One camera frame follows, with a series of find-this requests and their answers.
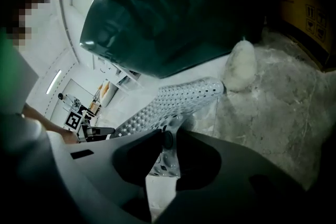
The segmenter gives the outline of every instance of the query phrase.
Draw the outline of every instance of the cardboard box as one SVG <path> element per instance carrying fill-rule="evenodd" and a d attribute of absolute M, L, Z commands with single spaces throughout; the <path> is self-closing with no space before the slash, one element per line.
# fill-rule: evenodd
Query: cardboard box
<path fill-rule="evenodd" d="M 336 69 L 334 34 L 319 0 L 278 0 L 268 21 L 291 39 L 323 71 Z"/>

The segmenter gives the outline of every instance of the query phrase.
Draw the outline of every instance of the fragile symbol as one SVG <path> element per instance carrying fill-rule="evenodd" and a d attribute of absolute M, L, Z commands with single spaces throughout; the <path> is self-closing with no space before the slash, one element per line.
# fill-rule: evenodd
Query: fragile symbol
<path fill-rule="evenodd" d="M 325 15 L 322 11 L 320 11 L 319 9 L 317 10 L 317 22 L 318 22 L 320 25 L 324 26 L 324 27 L 327 26 L 327 17 L 326 17 L 326 15 Z"/>
<path fill-rule="evenodd" d="M 315 20 L 315 8 L 310 5 L 306 5 L 306 16 Z"/>
<path fill-rule="evenodd" d="M 306 30 L 312 34 L 315 33 L 315 23 L 309 19 L 306 20 Z"/>
<path fill-rule="evenodd" d="M 326 31 L 321 26 L 317 25 L 316 27 L 316 37 L 320 39 L 322 42 L 324 42 L 324 39 L 326 37 Z"/>

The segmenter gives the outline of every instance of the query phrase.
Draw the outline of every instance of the floor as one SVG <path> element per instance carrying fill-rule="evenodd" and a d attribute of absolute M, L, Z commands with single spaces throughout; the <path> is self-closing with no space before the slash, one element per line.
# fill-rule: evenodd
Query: floor
<path fill-rule="evenodd" d="M 336 119 L 336 71 L 320 72 L 294 42 L 268 28 L 262 41 L 255 44 L 255 53 L 258 72 L 253 85 L 218 98 L 194 113 L 184 127 L 245 145 L 308 189 L 318 174 L 321 144 Z M 150 103 L 160 86 L 207 76 L 221 79 L 227 58 L 162 80 L 141 75 L 144 89 L 129 95 L 118 91 L 101 113 L 98 125 L 118 127 Z"/>

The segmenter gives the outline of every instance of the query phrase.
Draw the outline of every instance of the fluffy white object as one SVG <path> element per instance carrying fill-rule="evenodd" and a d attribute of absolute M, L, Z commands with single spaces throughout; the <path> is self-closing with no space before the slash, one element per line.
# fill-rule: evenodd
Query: fluffy white object
<path fill-rule="evenodd" d="M 246 40 L 238 42 L 225 65 L 225 87 L 234 92 L 242 91 L 253 83 L 256 72 L 257 61 L 253 45 Z"/>

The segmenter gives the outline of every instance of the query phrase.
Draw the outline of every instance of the gray plastic part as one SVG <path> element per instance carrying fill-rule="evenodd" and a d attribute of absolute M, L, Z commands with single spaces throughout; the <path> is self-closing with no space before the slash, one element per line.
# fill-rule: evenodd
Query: gray plastic part
<path fill-rule="evenodd" d="M 117 136 L 131 135 L 147 130 L 162 129 L 172 143 L 163 150 L 150 175 L 180 178 L 176 152 L 176 133 L 182 123 L 194 112 L 212 103 L 226 92 L 223 83 L 207 77 L 192 82 L 159 88 L 156 98 L 115 130 Z"/>

